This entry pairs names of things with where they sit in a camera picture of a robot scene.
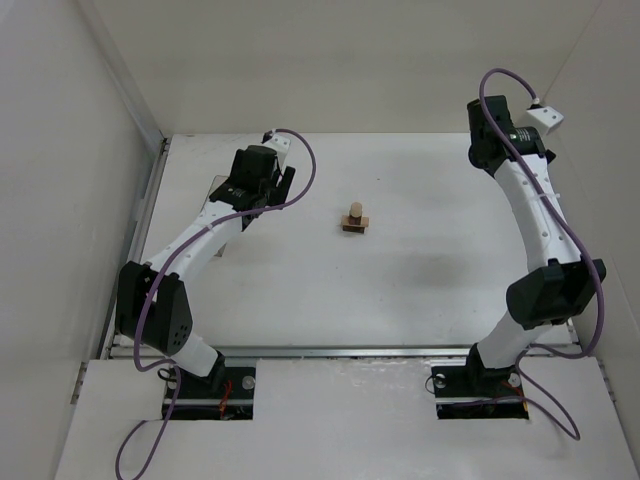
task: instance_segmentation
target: white robotic arm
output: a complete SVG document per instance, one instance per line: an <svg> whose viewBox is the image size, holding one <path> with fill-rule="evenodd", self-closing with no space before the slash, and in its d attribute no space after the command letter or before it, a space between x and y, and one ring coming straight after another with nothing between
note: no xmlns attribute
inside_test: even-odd
<svg viewBox="0 0 640 480"><path fill-rule="evenodd" d="M485 339L471 347L465 366L432 370L434 375L447 379L446 387L436 389L437 397L512 395L504 384L515 372L515 363L522 352L554 325L564 324L582 313L595 293L580 251L543 204L546 197L545 201L548 199L564 218L547 168L555 154L545 149L536 128L514 127L504 96L486 97L486 102L494 122L511 140L543 192L539 194L534 189L523 167L505 148L479 100L467 105L471 130L469 160L491 175L509 200L524 241L529 273L509 286L507 312ZM532 105L527 116L533 125L547 133L545 112L552 109L544 108ZM557 127L562 116L555 110L550 115L559 119L554 125ZM594 266L600 279L604 279L606 269L602 260L595 260Z"/></svg>
<svg viewBox="0 0 640 480"><path fill-rule="evenodd" d="M197 218L171 244L144 264L129 262L119 276L116 329L130 338L151 282L176 249L215 220L237 212L285 202L295 170L285 168L290 141L268 135L259 146L238 150L231 175L212 189ZM229 219L185 248L171 263L154 298L143 331L143 342L171 358L183 370L215 383L216 365L223 358L193 330L187 298L188 285L232 238L242 233L256 216Z"/></svg>
<svg viewBox="0 0 640 480"><path fill-rule="evenodd" d="M546 155L542 157L535 154L525 155L523 159L539 179L544 188L544 194L556 211L562 215L557 195L553 191L549 178ZM496 170L494 178L507 196L518 222L527 253L529 272L546 267L550 262L560 264L580 262L580 252L577 247L569 238L566 238L566 234L551 217L540 195L534 190L518 163L504 162ZM527 346L552 327L551 323L547 323L525 330L507 310L489 336L478 343L478 351L484 366L495 369L513 365L518 355Z"/></svg>

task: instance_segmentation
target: white enclosure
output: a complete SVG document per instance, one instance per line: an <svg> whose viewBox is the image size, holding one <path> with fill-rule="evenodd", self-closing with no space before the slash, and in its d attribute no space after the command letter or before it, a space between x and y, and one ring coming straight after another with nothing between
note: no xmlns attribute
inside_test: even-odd
<svg viewBox="0 0 640 480"><path fill-rule="evenodd" d="M527 359L570 402L590 438L565 443L534 415L513 432L525 435L530 451L501 444L496 429L476 430L492 448L510 449L512 462L482 466L467 445L466 465L483 479L513 476L523 465L527 474L549 478L637 478L624 440L639 465L639 22L636 0L0 0L0 358L8 366L0 382L0 477L53 478L81 362L102 354L80 390L58 478L89 478L94 467L96 478L112 478L114 448L134 420L157 418L159 398L153 374L139 380L128 363L130 342L116 336L109 349L117 271L128 257L151 255L179 233L213 176L228 172L235 149L273 127L314 132L317 190L300 208L259 219L207 266L193 292L203 336L230 347L436 346L459 347L458 354L480 340L504 312L504 289L525 272L508 203L466 158L466 104L477 97L481 76L503 66L566 117L545 141L558 153L550 174L567 220L607 265L607 324L596 353L615 410L593 359ZM506 78L491 80L488 91L507 95L515 118L527 104ZM362 135L344 135L356 132ZM162 156L165 138L171 145ZM289 160L299 168L297 190L308 173L299 145ZM354 200L372 221L356 239L337 227ZM295 231L310 216L313 224ZM313 261L302 246L319 252ZM296 273L296 264L306 268ZM297 300L288 305L291 298ZM350 310L341 315L345 303ZM278 315L278 307L287 314ZM219 318L207 321L214 309ZM594 319L593 302L574 319L583 344ZM572 335L557 328L545 340L578 349ZM101 340L106 348L99 351ZM106 359L110 354L126 360ZM428 367L422 362L381 374L380 385L411 384L399 389L411 420L424 394L414 382ZM276 428L282 418L267 407L275 390L293 388L287 378L318 379L318 390L287 397L292 410L305 395L320 401L322 385L338 377L317 365L262 363L258 408L266 423L225 425L233 439L219 453L236 451L233 445L259 450L251 442L271 438L269 422ZM369 390L340 388L347 410L361 402L373 415L395 397L386 391L390 396L376 398L367 365L346 368L366 377ZM336 412L325 407L321 416L331 420L321 443L326 458L338 459L340 446L355 437L336 433ZM124 408L133 413L123 416ZM96 411L102 413L94 418ZM318 425L302 411L296 418ZM420 457L419 426L439 432L432 444L458 440L455 428L432 420L425 416L404 430L407 419L392 415L371 428L354 424L352 432L402 439L408 431L411 440L402 440L405 448L389 461L406 462L402 473L416 478L425 473L425 458L440 457L437 449ZM220 435L211 425L179 423L170 425L160 456L173 451L193 463L198 445ZM132 442L129 477L148 450L149 430ZM323 447L313 443L317 438L286 440L292 456L296 440ZM172 450L177 444L183 449ZM345 447L331 478L391 475L384 458L373 470L360 468L374 450ZM496 451L486 449L489 456ZM604 452L603 462L592 464L596 451ZM216 456L207 461L202 468L222 465L227 478L261 472ZM158 463L149 478L177 475L167 465ZM289 467L276 459L265 472L304 476ZM200 478L202 471L191 473ZM429 471L429 478L469 475Z"/></svg>

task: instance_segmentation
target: black joint motor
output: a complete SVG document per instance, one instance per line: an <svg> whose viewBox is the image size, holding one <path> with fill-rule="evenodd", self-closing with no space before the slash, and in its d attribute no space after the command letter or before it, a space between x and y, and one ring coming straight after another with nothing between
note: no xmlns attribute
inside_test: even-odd
<svg viewBox="0 0 640 480"><path fill-rule="evenodd" d="M512 390L505 387L505 382L508 382L510 376L516 373L515 366L486 368L482 363L477 343L469 350L465 368L468 386L472 389L470 396L494 398L513 394Z"/></svg>
<svg viewBox="0 0 640 480"><path fill-rule="evenodd" d="M604 262L593 261L600 281L607 275ZM507 308L525 330L545 323L560 325L580 315L595 294L595 286L584 261L550 262L511 284Z"/></svg>
<svg viewBox="0 0 640 480"><path fill-rule="evenodd" d="M282 205L289 194L295 169L280 170L278 153L263 145L237 150L229 178L210 196L212 202L232 205L237 212ZM242 218L243 230L258 215Z"/></svg>
<svg viewBox="0 0 640 480"><path fill-rule="evenodd" d="M555 154L546 150L540 134L533 127L516 128L511 121L511 113L504 95L486 97L489 113L500 127L500 130L509 138L520 155L546 155L550 162ZM474 100L467 105L469 114L469 128L471 130L471 147L469 148L469 161L471 164L484 170L492 177L506 159L513 161L511 153L507 150L498 135L495 133L482 111L480 100Z"/></svg>
<svg viewBox="0 0 640 480"><path fill-rule="evenodd" d="M128 262L118 276L116 331L135 338L142 306L157 272L148 265ZM171 356L182 348L191 334L193 318L184 282L173 273L165 275L151 304L142 331L142 343Z"/></svg>

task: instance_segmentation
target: purple cable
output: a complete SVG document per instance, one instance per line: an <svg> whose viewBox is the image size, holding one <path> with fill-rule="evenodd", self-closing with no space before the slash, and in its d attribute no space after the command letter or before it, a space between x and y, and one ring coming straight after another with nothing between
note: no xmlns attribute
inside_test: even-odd
<svg viewBox="0 0 640 480"><path fill-rule="evenodd" d="M313 149L311 148L311 145L309 145L309 142L307 142L307 140L302 135L300 135L298 132L295 132L293 130L289 130L287 128L278 128L274 132L275 133L286 133L286 134L289 134L289 135L293 135L298 140L300 140L302 142L302 144L306 147L307 151L309 152L309 156L311 157L311 176L309 177L309 181L307 182L307 185L292 200L289 200L288 202L285 202L282 205L276 205L276 206L273 206L273 207L256 208L256 209L247 210L247 211L244 211L244 212L232 213L231 215L220 217L217 220L215 220L214 222L212 222L211 224L209 224L208 226L204 227L202 230L200 230L199 232L194 234L191 238L189 238L182 245L180 245L178 248L176 248L174 250L174 252L169 256L169 258L167 258L167 261L164 263L162 268L160 268L160 270L158 271L158 274L156 275L156 278L154 279L153 283L151 284L151 288L149 289L149 293L147 293L147 298L146 298L146 300L144 302L144 305L142 306L142 310L140 311L140 317L138 319L138 324L136 326L136 334L135 334L135 338L134 338L134 342L133 342L133 362L134 362L136 368L138 369L138 371L140 371L140 372L148 372L149 370L151 370L153 368L156 368L156 367L158 367L160 365L171 365L173 367L173 369L175 370L175 372L176 372L176 380L175 380L176 381L176 388L174 390L173 397L171 398L171 403L169 404L169 408L167 409L167 412L165 414L164 420L162 422L162 426L160 427L160 431L158 432L158 435L156 436L156 439L153 442L153 446L151 447L151 450L149 451L149 455L147 456L147 460L145 461L144 465L140 469L140 472L138 472L138 475L133 477L132 480L140 479L144 475L144 473L146 472L147 468L149 467L149 464L151 463L151 460L153 459L153 455L155 454L156 449L158 448L158 444L160 443L160 439L162 438L162 435L164 434L164 430L167 427L167 424L169 423L169 419L171 418L171 414L173 413L174 407L176 405L176 400L178 398L178 392L180 391L180 383L181 383L181 380L182 380L181 379L181 375L180 375L180 369L177 367L175 362L173 360L169 359L169 358L163 358L162 360L158 360L156 362L150 363L149 365L142 365L142 363L140 362L140 345L142 343L142 332L144 331L144 324L147 321L147 315L149 314L149 309L151 308L151 304L153 303L153 297L155 296L156 292L158 291L158 287L160 286L160 282L162 281L162 279L164 278L165 274L167 273L167 270L169 270L169 267L174 262L174 260L176 258L178 258L178 256L187 247L192 245L196 240L198 240L203 235L209 233L213 228L217 227L221 223L224 223L227 220L233 220L234 218L244 217L245 215L260 215L262 213L272 212L274 210L282 210L284 208L290 207L294 203L297 203L298 201L300 201L300 199L302 199L302 197L304 197L307 194L307 192L311 188L311 185L313 184L313 181L316 178L316 156L315 156L315 153L313 153ZM133 427L131 432L129 432L127 437L122 442L122 445L118 449L118 454L116 455L116 465L115 465L116 478L118 480L125 480L124 477L122 476L121 472L120 472L120 458L122 457L122 453L124 451L124 448L127 445L127 442L133 436L133 434L136 433L136 431L140 427L142 427L142 425L144 425L145 423L147 423L147 420L143 420L140 423L138 423L135 427Z"/></svg>
<svg viewBox="0 0 640 480"><path fill-rule="evenodd" d="M598 317L597 317L597 320L596 320L595 332L593 333L593 337L591 338L591 341L589 342L589 344L587 345L587 347L585 348L585 350L583 352L575 353L575 354L564 353L564 352L561 352L559 350L556 350L555 348L549 347L547 345L542 345L540 343L532 343L530 345L530 347L541 348L541 349L546 350L547 352L550 352L551 354L556 355L556 356L561 357L561 358L568 358L568 359L572 359L572 360L579 359L579 358L584 358L584 357L587 357L588 355L590 355L593 352L593 350L595 349L596 345L598 344L598 341L600 340L600 336L602 335L602 329L604 328L604 292L602 290L602 282L600 281L600 276L598 275L598 271L596 269L596 266L593 263L593 259L591 258L591 255L589 255L589 252L587 251L587 247L584 245L584 243L582 243L580 238L578 238L578 235L571 229L571 227L567 224L567 222L564 221L564 219L562 218L560 213L554 208L554 206L551 203L551 201L546 196L544 196L545 192L544 192L542 186L540 185L540 183L538 183L538 179L533 174L533 172L531 171L529 166L526 164L526 162L522 158L522 155L520 155L520 153L515 148L515 146L511 143L511 141L507 138L507 136L502 132L502 130L500 130L500 127L498 126L496 121L491 116L491 113L489 112L489 108L487 107L487 100L486 100L486 97L485 97L484 89L485 89L485 85L487 83L487 80L489 80L489 78L492 75L496 74L496 73L502 73L503 75L507 75L508 77L511 77L511 78L517 80L524 88L527 89L527 91L531 95L531 98L534 99L534 100L537 99L536 92L533 90L531 85L529 85L529 83L527 83L527 81L525 79L523 79L522 77L520 77L516 73L514 73L514 72L512 72L510 70L504 69L504 68L493 68L493 69L489 70L485 74L484 77L482 77L482 81L480 82L480 92L479 92L479 97L478 98L480 99L480 106L482 107L482 112L484 113L485 118L489 122L489 125L491 125L491 128L493 129L493 131L496 133L496 135L498 135L498 138L500 138L502 143L507 147L509 152L513 155L513 158L515 159L515 161L518 162L518 165L520 165L520 168L522 168L522 170L524 171L525 175L529 178L529 181L533 185L533 188L536 190L536 192L538 192L539 195L541 195L540 198L542 199L542 203L544 204L544 206L547 209L547 211L549 212L549 214L562 227L562 229L566 232L566 234L569 236L569 238L571 238L571 240L573 240L573 243L576 245L578 250L580 250L580 254L582 255L582 259L584 260L585 264L587 265L587 269L589 270L589 275L591 276L591 280L593 281L593 285L594 285L595 292L596 292L596 300L598 302ZM551 392L549 392L548 390L543 388L538 382L534 381L529 375L525 374L522 371L522 369L520 368L520 361L526 355L527 350L528 349L524 350L518 356L518 358L516 359L516 370L517 370L518 374L520 375L520 377L526 379L534 387L536 387L538 390L540 390L542 393L544 393L553 403L556 404L556 406L564 414L564 416L567 418L567 420L569 420L569 423L571 424L571 427L573 428L573 432L571 432L567 427L565 427L560 422L560 420L558 420L545 407L540 405L535 400L531 400L530 398L523 397L523 396L509 396L509 397L500 397L500 398L489 399L489 400L477 400L475 402L463 402L463 403L459 403L457 405L465 406L465 407L473 407L473 406L480 406L480 405L492 405L492 404L504 403L504 402L508 402L508 401L528 402L528 403L538 407L540 409L540 411L542 411L542 413L544 413L549 418L549 420L551 420L558 427L560 427L570 438L572 438L573 440L579 441L580 438L581 438L580 437L580 431L578 430L578 426L576 425L576 422L573 420L573 418L571 417L571 415L569 414L567 409L558 401L557 398L555 398L551 394Z"/></svg>

